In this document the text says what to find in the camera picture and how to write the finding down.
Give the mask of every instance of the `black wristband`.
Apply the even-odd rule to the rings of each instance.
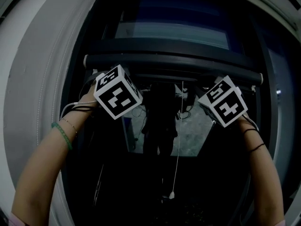
[[[250,131],[250,130],[256,130],[255,128],[252,128],[252,129],[246,129],[244,132],[243,132],[243,136],[245,135],[245,133],[247,132],[247,131]]]
[[[254,149],[248,151],[248,153],[252,153],[253,151],[256,151],[259,147],[261,147],[262,145],[264,145],[264,143],[260,144],[259,146],[255,147]]]

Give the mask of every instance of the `cube with fiducial marker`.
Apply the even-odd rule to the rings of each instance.
[[[229,126],[248,108],[241,97],[241,91],[229,76],[203,95],[198,102],[210,118],[223,127]]]
[[[95,99],[117,119],[142,103],[139,90],[132,83],[121,65],[96,78]]]

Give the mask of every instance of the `white wall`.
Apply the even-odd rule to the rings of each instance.
[[[0,207],[9,215],[15,188],[4,149],[3,110],[9,72],[18,46],[31,21],[46,0],[21,0],[0,25]]]

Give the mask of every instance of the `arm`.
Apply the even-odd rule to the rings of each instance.
[[[80,102],[94,101],[93,91],[94,86]],[[71,111],[64,118],[79,131],[90,114],[91,112]],[[64,120],[58,124],[72,142],[76,136],[74,128]],[[54,127],[27,162],[16,187],[12,208],[12,213],[24,223],[30,226],[48,224],[55,181],[67,153],[67,143],[60,131]]]
[[[254,128],[243,117],[238,119],[238,125],[241,132]],[[244,137],[247,151],[263,143],[254,130],[247,131]],[[251,152],[249,159],[258,222],[260,225],[274,226],[284,220],[282,190],[276,167],[265,145]]]

